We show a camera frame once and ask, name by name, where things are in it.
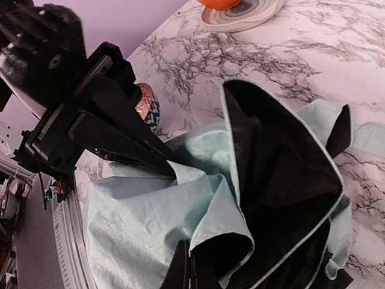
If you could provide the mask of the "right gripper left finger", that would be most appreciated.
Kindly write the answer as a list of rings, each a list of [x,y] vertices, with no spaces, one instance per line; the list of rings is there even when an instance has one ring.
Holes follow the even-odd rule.
[[[189,274],[189,241],[180,240],[161,285],[161,289],[188,289]]]

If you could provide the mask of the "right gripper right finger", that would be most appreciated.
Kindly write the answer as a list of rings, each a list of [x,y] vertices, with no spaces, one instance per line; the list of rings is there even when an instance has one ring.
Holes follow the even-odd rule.
[[[221,285],[206,255],[192,254],[192,289],[220,289]]]

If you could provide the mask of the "orange white bowl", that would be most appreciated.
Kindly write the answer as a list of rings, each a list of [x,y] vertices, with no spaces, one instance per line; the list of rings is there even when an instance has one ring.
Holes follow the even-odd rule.
[[[226,11],[239,5],[241,0],[198,0],[198,2],[210,9]]]

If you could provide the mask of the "mint green folding umbrella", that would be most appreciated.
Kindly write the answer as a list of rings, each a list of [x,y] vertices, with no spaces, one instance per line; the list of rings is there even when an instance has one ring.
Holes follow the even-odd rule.
[[[383,288],[379,256],[353,260],[353,207],[384,208],[384,125],[354,126],[350,107],[298,111],[257,85],[223,84],[224,120],[167,142],[171,178],[112,163],[84,201],[97,288],[161,288],[180,240],[206,255],[221,288]]]

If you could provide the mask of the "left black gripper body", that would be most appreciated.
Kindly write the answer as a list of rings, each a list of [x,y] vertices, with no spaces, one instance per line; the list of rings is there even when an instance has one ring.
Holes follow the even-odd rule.
[[[13,159],[32,173],[42,172],[61,181],[74,172],[76,163],[87,150],[73,141],[68,131],[83,111],[90,112],[93,95],[90,81],[95,76],[114,80],[135,107],[141,91],[130,62],[120,48],[102,43],[87,60],[83,79],[71,96],[48,108],[33,131],[22,132],[22,142],[14,150]]]

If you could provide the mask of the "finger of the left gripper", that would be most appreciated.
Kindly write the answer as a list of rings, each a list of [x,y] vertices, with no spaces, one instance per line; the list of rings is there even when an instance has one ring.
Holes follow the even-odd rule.
[[[104,159],[119,163],[171,160],[171,150],[145,124],[116,81],[95,76],[90,88],[90,113],[112,133],[102,140]]]
[[[104,160],[130,164],[174,178],[172,151],[150,130],[136,111],[109,118],[83,111],[69,137]]]

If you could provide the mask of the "red patterned bowl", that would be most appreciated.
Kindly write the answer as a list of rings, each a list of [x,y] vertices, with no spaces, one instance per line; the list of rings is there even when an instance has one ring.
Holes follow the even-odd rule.
[[[149,84],[141,82],[138,83],[137,86],[142,92],[142,97],[135,109],[144,122],[150,127],[150,130],[155,133],[158,129],[161,117],[158,98]]]

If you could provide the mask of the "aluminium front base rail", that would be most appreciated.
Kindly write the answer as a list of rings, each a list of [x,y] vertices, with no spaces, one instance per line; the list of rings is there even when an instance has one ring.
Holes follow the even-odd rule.
[[[53,180],[40,179],[7,160],[1,160],[1,170],[28,184],[1,272],[3,278],[10,277],[2,287],[96,288],[86,257],[74,177],[70,177],[67,198],[59,200],[54,195],[44,209],[42,188],[48,188]]]

